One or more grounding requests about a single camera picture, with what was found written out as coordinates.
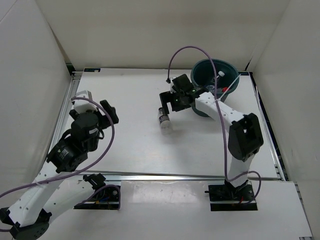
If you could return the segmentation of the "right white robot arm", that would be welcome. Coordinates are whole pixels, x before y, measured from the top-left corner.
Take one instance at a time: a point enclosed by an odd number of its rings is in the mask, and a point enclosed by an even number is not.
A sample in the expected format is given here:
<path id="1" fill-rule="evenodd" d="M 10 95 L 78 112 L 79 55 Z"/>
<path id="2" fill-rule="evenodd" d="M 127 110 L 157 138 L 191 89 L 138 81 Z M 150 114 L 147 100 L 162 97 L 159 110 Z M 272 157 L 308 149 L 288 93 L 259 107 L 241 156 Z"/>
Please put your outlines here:
<path id="1" fill-rule="evenodd" d="M 230 200 L 238 199 L 251 173 L 251 163 L 264 144 L 258 117 L 231 108 L 203 86 L 194 86 L 186 74 L 168 78 L 167 82 L 173 112 L 195 107 L 221 123 L 223 148 L 232 156 L 230 166 L 227 166 L 228 158 L 224 159 L 225 180 L 230 183 L 224 193 Z"/>

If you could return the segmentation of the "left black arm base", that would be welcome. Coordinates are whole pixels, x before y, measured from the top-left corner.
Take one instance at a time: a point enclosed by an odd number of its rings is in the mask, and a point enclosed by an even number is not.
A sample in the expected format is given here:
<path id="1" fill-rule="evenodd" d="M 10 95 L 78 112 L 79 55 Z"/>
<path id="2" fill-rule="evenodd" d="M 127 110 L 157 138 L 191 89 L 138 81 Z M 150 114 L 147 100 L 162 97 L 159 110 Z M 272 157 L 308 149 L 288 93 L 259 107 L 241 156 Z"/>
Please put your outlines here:
<path id="1" fill-rule="evenodd" d="M 120 210 L 120 183 L 107 183 L 106 178 L 101 173 L 86 174 L 82 179 L 92 185 L 94 193 L 88 199 L 76 204 L 73 207 L 75 210 Z"/>

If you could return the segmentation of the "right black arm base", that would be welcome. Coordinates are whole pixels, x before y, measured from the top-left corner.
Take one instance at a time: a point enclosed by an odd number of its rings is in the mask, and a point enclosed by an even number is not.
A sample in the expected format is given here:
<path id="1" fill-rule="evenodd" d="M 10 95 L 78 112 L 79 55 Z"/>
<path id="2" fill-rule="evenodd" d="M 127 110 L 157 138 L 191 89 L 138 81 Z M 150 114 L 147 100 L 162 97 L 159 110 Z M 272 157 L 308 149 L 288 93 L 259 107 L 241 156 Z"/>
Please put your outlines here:
<path id="1" fill-rule="evenodd" d="M 229 182 L 208 185 L 204 192 L 209 196 L 210 210 L 212 212 L 238 212 L 257 211 L 255 193 L 250 182 L 233 187 Z"/>

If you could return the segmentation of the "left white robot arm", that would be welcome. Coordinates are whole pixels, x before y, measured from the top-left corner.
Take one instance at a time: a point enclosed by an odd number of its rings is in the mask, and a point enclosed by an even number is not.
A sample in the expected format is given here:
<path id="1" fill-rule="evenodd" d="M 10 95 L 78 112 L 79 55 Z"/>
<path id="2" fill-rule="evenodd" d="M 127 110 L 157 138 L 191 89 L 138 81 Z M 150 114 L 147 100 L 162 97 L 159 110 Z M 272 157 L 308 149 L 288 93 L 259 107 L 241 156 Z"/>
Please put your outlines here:
<path id="1" fill-rule="evenodd" d="M 24 194 L 0 210 L 0 220 L 10 226 L 15 240 L 39 239 L 54 220 L 73 208 L 120 208 L 120 187 L 106 184 L 100 173 L 84 175 L 82 180 L 60 187 L 64 180 L 84 173 L 78 166 L 98 148 L 104 130 L 119 122 L 116 109 L 106 100 L 94 102 L 89 91 L 79 92 L 71 101 L 71 127 L 48 153 L 34 181 L 23 186 Z"/>

